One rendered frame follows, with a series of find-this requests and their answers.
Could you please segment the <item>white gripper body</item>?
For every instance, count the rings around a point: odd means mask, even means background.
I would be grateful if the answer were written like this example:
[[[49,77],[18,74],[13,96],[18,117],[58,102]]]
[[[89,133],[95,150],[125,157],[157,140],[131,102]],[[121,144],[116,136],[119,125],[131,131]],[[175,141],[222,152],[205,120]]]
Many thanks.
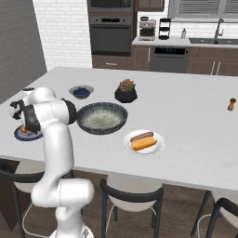
[[[18,101],[12,101],[10,103],[10,115],[16,119],[19,120],[20,119],[20,114],[22,112],[22,108],[25,106],[24,102],[22,99],[18,100]]]

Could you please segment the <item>brown bun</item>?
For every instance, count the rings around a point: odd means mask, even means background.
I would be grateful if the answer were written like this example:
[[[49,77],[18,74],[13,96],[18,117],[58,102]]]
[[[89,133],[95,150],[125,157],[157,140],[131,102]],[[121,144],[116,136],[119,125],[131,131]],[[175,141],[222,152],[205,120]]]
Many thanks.
[[[26,134],[26,135],[30,135],[32,134],[33,132],[28,130],[27,128],[25,128],[24,126],[21,126],[20,127],[20,131],[23,133],[23,134]]]

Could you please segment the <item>dark blue plate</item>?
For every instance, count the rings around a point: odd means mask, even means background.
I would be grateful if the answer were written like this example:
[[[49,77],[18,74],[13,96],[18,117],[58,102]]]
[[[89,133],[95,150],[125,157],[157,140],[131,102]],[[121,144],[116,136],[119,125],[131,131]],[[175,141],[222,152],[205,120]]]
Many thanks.
[[[30,135],[23,134],[20,131],[20,126],[14,131],[14,136],[16,139],[18,139],[20,141],[33,141],[33,140],[37,140],[37,139],[40,139],[41,137],[43,137],[41,132],[37,132],[37,133],[33,132]]]

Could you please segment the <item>small grey bowl of blueberries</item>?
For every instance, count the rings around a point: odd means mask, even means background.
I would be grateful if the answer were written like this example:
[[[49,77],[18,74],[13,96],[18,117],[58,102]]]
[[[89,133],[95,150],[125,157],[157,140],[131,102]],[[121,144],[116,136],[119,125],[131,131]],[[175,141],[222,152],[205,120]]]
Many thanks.
[[[77,99],[86,99],[93,91],[94,88],[92,86],[74,86],[69,90]]]

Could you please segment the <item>large dark blue bowl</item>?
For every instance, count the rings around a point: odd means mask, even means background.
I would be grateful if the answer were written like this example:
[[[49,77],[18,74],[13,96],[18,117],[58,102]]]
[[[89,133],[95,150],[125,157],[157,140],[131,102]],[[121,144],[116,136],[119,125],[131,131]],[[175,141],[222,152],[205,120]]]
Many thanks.
[[[126,123],[127,110],[115,103],[96,102],[82,107],[76,115],[81,129],[92,135],[109,135]]]

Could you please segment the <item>brown sausage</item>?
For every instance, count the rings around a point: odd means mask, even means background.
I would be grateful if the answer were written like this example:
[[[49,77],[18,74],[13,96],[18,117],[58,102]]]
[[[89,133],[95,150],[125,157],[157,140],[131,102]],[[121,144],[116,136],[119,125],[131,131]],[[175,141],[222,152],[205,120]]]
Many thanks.
[[[144,138],[147,138],[147,137],[153,137],[153,132],[150,131],[150,132],[139,134],[139,135],[131,138],[130,142],[138,140],[138,139],[144,139]]]

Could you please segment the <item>orange hot dog bun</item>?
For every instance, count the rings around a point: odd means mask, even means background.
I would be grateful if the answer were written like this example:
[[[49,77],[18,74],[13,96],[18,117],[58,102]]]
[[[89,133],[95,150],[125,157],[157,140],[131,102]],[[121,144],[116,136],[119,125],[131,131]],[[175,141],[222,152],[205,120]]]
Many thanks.
[[[149,148],[157,143],[157,140],[154,137],[147,137],[143,139],[137,139],[131,142],[131,148],[134,151],[140,151],[146,148]]]

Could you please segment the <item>white plate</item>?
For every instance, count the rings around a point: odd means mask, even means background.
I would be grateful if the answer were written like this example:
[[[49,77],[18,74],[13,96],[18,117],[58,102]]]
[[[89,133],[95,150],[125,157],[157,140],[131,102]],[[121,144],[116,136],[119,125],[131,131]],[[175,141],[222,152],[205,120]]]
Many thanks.
[[[153,155],[156,154],[158,152],[161,152],[163,150],[163,148],[165,147],[165,141],[164,139],[157,134],[156,132],[153,132],[153,138],[156,140],[156,143],[150,147],[135,151],[132,148],[132,142],[131,139],[134,138],[135,136],[138,136],[140,134],[144,134],[144,133],[149,133],[149,130],[145,130],[145,129],[140,129],[140,130],[135,130],[132,132],[129,132],[125,138],[124,138],[124,146],[125,148],[136,154],[136,155]]]

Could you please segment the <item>silver coffee machine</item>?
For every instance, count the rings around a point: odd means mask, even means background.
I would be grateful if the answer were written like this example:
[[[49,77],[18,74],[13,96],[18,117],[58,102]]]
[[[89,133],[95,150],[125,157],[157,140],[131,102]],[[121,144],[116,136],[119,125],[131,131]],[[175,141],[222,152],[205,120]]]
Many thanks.
[[[156,20],[150,20],[146,16],[142,16],[139,22],[139,40],[153,41],[155,38]]]

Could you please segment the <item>grey dishwasher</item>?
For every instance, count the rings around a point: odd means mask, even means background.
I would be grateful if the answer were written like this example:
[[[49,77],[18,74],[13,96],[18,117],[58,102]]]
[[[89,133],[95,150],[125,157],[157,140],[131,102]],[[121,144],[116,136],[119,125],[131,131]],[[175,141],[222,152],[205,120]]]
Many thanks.
[[[160,73],[185,73],[188,58],[187,47],[153,46],[150,71]]]

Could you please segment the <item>brown base cupboards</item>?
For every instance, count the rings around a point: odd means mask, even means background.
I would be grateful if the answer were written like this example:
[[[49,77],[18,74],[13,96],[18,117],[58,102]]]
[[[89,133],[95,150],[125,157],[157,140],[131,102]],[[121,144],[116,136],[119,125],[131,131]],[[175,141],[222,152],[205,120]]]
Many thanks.
[[[238,76],[238,48],[191,46],[188,48],[185,73]],[[130,57],[92,56],[94,68],[149,71],[151,46],[132,46]]]

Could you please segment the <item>dark sink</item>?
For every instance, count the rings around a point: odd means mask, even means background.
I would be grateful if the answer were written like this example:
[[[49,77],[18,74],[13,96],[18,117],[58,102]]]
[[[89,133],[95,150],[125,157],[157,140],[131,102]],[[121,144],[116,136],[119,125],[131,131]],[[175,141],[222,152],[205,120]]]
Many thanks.
[[[191,44],[238,46],[238,39],[189,38]]]

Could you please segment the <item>grey window blinds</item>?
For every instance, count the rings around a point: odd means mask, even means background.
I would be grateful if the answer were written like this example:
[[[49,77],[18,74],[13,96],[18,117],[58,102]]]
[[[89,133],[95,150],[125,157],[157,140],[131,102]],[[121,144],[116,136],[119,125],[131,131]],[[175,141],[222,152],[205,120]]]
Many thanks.
[[[238,0],[170,0],[171,19],[237,19]]]

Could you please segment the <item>dark metal tap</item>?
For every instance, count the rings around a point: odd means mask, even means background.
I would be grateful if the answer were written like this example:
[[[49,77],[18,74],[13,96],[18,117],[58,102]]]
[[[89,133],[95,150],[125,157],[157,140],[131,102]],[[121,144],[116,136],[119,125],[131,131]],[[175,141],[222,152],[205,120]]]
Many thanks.
[[[223,35],[224,30],[222,32],[219,31],[220,24],[223,23],[225,20],[224,19],[219,19],[218,20],[218,26],[215,31],[215,37],[214,37],[214,44],[218,44],[218,38]]]

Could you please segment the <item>brown wall cupboard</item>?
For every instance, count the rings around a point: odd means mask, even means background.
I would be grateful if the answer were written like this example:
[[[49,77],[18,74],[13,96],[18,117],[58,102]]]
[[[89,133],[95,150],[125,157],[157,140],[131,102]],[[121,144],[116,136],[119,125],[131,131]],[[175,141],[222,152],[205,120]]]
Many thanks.
[[[135,0],[137,11],[163,12],[165,9],[165,0]]]

